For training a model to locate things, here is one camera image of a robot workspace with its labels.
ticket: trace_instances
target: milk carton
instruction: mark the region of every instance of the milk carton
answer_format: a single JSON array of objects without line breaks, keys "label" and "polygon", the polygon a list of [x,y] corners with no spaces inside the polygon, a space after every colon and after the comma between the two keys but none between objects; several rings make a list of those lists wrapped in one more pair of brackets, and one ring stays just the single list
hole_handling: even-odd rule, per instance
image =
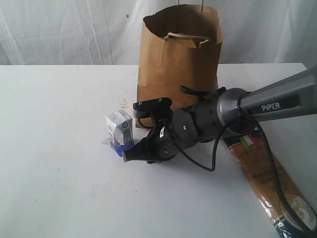
[{"label": "milk carton", "polygon": [[122,156],[123,151],[134,145],[132,118],[124,110],[119,110],[108,115],[106,122],[110,145],[119,156]]}]

